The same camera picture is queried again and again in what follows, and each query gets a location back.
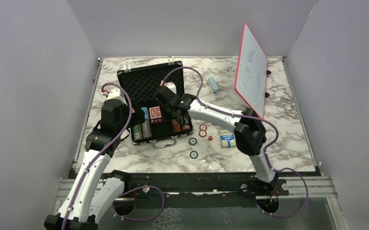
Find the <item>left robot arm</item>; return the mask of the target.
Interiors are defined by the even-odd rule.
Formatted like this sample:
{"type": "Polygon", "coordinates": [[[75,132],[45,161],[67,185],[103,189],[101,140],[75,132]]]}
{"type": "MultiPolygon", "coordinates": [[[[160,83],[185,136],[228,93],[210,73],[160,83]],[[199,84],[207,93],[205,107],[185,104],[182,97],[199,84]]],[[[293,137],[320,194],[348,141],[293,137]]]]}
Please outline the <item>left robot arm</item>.
{"type": "Polygon", "coordinates": [[[57,213],[46,217],[45,229],[96,230],[113,200],[131,193],[132,184],[116,177],[108,179],[98,192],[96,189],[137,108],[129,98],[125,102],[120,98],[106,99],[101,108],[100,128],[94,128],[87,137],[82,167],[57,213]]]}

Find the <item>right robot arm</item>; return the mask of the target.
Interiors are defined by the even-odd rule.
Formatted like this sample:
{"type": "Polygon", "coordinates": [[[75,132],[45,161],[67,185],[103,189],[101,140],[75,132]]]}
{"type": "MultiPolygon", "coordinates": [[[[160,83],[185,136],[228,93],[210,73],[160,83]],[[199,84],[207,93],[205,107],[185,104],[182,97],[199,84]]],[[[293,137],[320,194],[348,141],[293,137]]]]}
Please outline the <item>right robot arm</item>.
{"type": "Polygon", "coordinates": [[[206,103],[195,95],[186,93],[179,96],[165,85],[156,91],[154,98],[175,118],[189,115],[192,119],[222,127],[234,134],[237,149],[249,156],[255,167],[259,192],[269,195],[276,190],[279,176],[266,154],[269,146],[264,127],[266,120],[259,118],[253,109],[225,109],[206,103]]]}

